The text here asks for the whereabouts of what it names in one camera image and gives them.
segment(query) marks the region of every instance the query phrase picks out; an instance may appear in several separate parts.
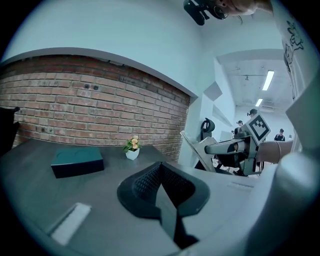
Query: dark green box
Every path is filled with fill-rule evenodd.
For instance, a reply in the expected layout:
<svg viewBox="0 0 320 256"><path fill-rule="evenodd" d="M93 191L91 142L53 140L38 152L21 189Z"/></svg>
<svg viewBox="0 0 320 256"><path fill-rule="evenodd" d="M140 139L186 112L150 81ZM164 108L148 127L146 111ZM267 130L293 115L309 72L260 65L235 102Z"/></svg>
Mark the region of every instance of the dark green box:
<svg viewBox="0 0 320 256"><path fill-rule="evenodd" d="M91 146L58 150L51 168L57 179L91 174L105 169L99 148Z"/></svg>

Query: table surface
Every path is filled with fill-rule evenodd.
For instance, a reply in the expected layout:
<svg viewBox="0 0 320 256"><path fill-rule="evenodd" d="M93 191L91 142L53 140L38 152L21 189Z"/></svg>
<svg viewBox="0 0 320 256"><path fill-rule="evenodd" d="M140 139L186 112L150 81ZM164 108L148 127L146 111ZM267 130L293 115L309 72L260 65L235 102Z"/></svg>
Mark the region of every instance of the table surface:
<svg viewBox="0 0 320 256"><path fill-rule="evenodd" d="M30 139L0 159L4 190L17 213L44 235L72 205L91 212L66 246L82 255L169 255L180 249L158 220L133 216L119 202L118 185L154 162L164 162L153 146L143 146L134 161L122 147L99 147L103 171L56 179L51 162L58 149L76 145Z"/></svg>

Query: fluorescent light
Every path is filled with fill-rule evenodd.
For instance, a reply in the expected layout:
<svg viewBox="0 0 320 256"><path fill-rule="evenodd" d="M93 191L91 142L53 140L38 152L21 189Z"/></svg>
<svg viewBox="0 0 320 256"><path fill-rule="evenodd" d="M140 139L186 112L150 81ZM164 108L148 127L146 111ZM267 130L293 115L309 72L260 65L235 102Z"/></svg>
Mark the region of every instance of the fluorescent light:
<svg viewBox="0 0 320 256"><path fill-rule="evenodd" d="M270 71L270 70L268 71L268 75L266 76L266 80L265 80L264 86L262 88L262 91L268 90L270 83L271 83L271 80L274 77L274 74L275 74L274 71Z"/></svg>
<svg viewBox="0 0 320 256"><path fill-rule="evenodd" d="M261 104L261 102L262 102L262 98L258 99L258 101L257 101L257 103L255 104L255 106L256 106L256 107L259 107L260 104Z"/></svg>

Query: brick wall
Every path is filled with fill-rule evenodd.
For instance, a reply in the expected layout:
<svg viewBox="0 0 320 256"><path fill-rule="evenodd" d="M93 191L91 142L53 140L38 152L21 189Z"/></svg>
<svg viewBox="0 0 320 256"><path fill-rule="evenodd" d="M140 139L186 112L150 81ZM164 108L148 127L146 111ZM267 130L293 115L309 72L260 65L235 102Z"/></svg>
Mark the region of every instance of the brick wall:
<svg viewBox="0 0 320 256"><path fill-rule="evenodd" d="M154 76L71 55L17 61L0 75L0 107L21 108L15 146L28 138L122 146L139 135L178 160L190 97Z"/></svg>

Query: white flower pot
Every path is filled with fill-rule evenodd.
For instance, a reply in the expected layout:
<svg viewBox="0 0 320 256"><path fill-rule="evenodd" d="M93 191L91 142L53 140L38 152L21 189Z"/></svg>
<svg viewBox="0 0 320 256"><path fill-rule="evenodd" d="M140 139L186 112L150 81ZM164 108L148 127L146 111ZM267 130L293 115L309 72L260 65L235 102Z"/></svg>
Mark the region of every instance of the white flower pot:
<svg viewBox="0 0 320 256"><path fill-rule="evenodd" d="M131 151L131 150L128 150L127 153L125 153L126 157L131 159L131 160L135 160L138 155L139 155L139 151L140 151L140 148L138 148L138 150L136 151Z"/></svg>

